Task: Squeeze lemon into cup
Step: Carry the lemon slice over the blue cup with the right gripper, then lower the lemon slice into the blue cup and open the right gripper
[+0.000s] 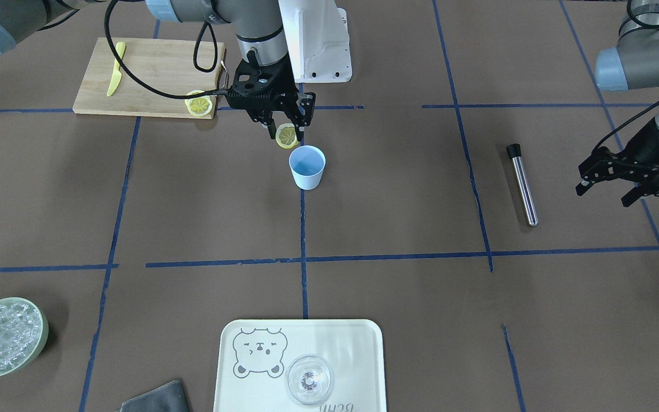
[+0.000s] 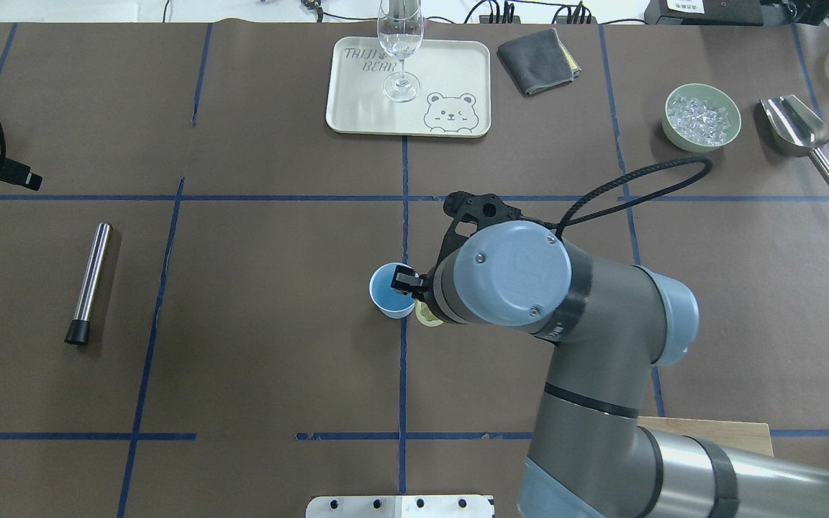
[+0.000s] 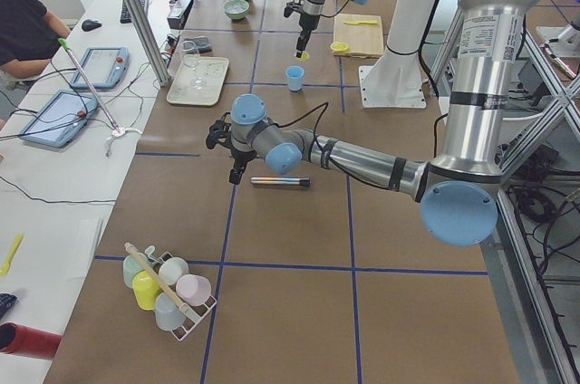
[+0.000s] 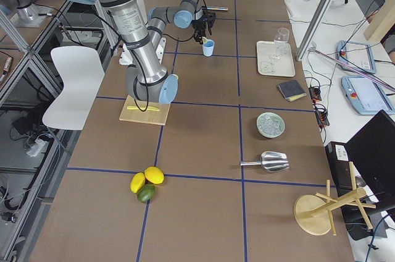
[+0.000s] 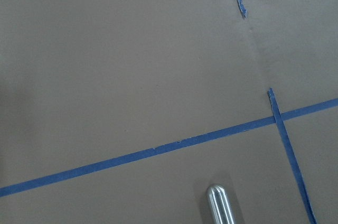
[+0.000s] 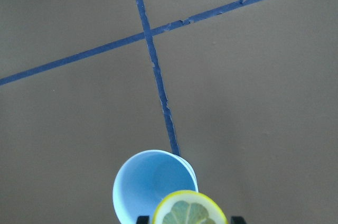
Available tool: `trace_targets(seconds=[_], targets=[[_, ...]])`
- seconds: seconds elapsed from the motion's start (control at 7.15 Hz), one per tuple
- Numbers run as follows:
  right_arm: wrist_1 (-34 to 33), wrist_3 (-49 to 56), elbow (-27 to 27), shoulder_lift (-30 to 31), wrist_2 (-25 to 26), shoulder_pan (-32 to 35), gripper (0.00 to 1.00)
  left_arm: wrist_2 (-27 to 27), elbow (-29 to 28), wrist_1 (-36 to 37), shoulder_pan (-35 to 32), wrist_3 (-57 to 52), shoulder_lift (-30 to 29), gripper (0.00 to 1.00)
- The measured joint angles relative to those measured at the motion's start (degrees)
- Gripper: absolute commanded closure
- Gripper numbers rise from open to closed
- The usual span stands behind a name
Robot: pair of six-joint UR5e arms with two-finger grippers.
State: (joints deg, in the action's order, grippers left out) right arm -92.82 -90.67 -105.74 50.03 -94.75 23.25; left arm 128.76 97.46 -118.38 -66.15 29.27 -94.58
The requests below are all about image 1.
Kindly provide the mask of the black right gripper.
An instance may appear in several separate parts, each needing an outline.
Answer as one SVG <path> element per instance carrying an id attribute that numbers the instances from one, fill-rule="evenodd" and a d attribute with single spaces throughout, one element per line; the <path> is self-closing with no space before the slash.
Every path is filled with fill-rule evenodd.
<path id="1" fill-rule="evenodd" d="M 313 120 L 316 94 L 298 91 L 288 54 L 269 65 L 259 65 L 258 57 L 256 50 L 249 50 L 236 68 L 227 93 L 228 105 L 246 110 L 254 122 L 267 129 L 271 139 L 276 139 L 277 133 L 272 113 L 283 112 L 291 120 L 296 140 L 303 142 L 304 131 Z"/>

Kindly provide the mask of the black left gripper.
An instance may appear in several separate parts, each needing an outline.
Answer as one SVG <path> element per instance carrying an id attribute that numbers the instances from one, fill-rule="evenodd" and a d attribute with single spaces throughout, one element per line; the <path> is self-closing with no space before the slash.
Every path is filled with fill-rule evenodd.
<path id="1" fill-rule="evenodd" d="M 581 182 L 575 186 L 577 196 L 585 195 L 596 183 L 627 180 L 635 183 L 621 198 L 629 208 L 646 196 L 659 197 L 659 129 L 651 120 L 620 152 L 612 152 L 606 146 L 593 149 L 578 166 Z"/>

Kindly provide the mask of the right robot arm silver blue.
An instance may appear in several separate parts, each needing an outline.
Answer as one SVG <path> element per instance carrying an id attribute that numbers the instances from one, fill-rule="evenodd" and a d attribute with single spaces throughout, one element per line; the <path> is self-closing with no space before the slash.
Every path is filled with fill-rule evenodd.
<path id="1" fill-rule="evenodd" d="M 65 23 L 92 1 L 0 1 L 0 55 L 13 50 L 24 39 L 40 31 Z M 295 130 L 296 141 L 313 120 L 316 96 L 300 92 L 293 76 L 278 1 L 126 1 L 133 11 L 141 8 L 155 21 L 196 23 L 201 26 L 192 51 L 193 67 L 202 73 L 217 70 L 218 58 L 208 66 L 198 61 L 205 34 L 216 45 L 215 26 L 230 25 L 240 47 L 240 63 L 228 87 L 172 94 L 138 78 L 118 55 L 112 36 L 112 16 L 120 1 L 103 1 L 103 34 L 115 60 L 126 76 L 157 96 L 190 101 L 199 97 L 222 96 L 231 109 L 243 110 L 249 119 L 266 128 L 271 138 L 278 138 L 275 113 L 285 115 Z"/>

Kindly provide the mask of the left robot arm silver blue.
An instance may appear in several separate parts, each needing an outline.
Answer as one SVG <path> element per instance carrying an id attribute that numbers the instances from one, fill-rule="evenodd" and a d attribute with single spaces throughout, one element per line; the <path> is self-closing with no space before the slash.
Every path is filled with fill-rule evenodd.
<path id="1" fill-rule="evenodd" d="M 659 1 L 629 1 L 625 11 L 617 44 L 597 56 L 597 87 L 603 91 L 659 87 Z M 626 180 L 634 186 L 621 198 L 625 208 L 643 197 L 659 197 L 659 112 L 621 151 L 597 143 L 578 171 L 578 196 L 596 183 Z"/>

